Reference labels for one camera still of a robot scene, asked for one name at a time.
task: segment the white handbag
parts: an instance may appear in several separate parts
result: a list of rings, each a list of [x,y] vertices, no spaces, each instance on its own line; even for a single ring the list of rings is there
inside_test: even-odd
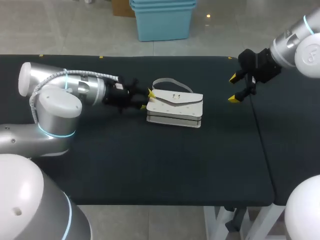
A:
[[[189,92],[155,89],[154,85],[170,82]],[[153,82],[151,97],[146,106],[146,120],[151,123],[200,128],[203,114],[203,95],[193,93],[186,85],[172,78],[160,78]]]

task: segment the cable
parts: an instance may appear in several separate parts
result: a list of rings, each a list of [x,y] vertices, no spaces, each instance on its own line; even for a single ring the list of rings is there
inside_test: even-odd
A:
[[[40,82],[33,90],[33,93],[29,99],[29,103],[30,103],[30,107],[31,107],[31,113],[32,113],[32,117],[34,120],[34,123],[37,124],[38,123],[38,118],[37,118],[37,114],[36,114],[36,108],[35,108],[35,97],[37,94],[39,94],[39,90],[46,85],[48,82],[50,82],[51,80],[63,76],[63,75],[86,75],[86,76],[90,76],[90,77],[98,77],[98,78],[107,78],[107,79],[111,79],[114,80],[116,82],[118,82],[118,76],[114,76],[114,75],[109,75],[109,74],[104,74],[104,73],[99,73],[99,72],[94,72],[94,71],[82,71],[82,70],[64,70],[64,71],[59,71],[56,72],[54,74],[52,74],[51,76],[47,77],[44,81]]]

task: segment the handbag flap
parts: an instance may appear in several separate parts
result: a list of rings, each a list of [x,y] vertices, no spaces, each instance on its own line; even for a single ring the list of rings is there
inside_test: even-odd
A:
[[[179,91],[167,91],[160,89],[153,89],[157,99],[168,101],[172,104],[188,104],[197,103],[203,100],[203,95],[199,93],[179,92]]]

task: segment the glowing blue ring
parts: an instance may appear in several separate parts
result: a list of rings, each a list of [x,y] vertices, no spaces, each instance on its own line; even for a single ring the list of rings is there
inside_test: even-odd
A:
[[[314,31],[312,31],[311,27],[309,26],[309,24],[308,24],[308,22],[307,22],[306,15],[304,15],[303,21],[304,21],[304,24],[305,24],[306,28],[310,31],[310,33],[311,33],[312,35],[315,34]]]
[[[72,220],[72,207],[71,207],[71,202],[68,198],[68,196],[64,193],[67,201],[68,201],[68,205],[69,205],[69,219],[68,219],[68,224],[66,226],[66,229],[65,229],[65,232],[63,234],[63,237],[61,240],[66,240],[67,236],[68,236],[68,233],[69,233],[69,230],[70,230],[70,226],[71,226],[71,220]]]
[[[64,89],[68,89],[68,73],[67,69],[63,69],[65,71],[65,84],[64,84]]]
[[[74,131],[73,133],[69,134],[69,135],[55,135],[55,134],[51,134],[47,131],[45,131],[41,126],[40,124],[38,123],[38,127],[39,129],[44,132],[46,135],[50,136],[50,137],[53,137],[53,138],[61,138],[61,139],[64,139],[64,138],[70,138],[72,135],[74,135],[76,133],[76,131]]]

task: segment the cardboard box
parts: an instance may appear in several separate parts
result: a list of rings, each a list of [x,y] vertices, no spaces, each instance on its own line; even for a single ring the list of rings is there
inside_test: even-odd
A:
[[[135,18],[135,12],[131,9],[129,0],[112,0],[113,15]]]

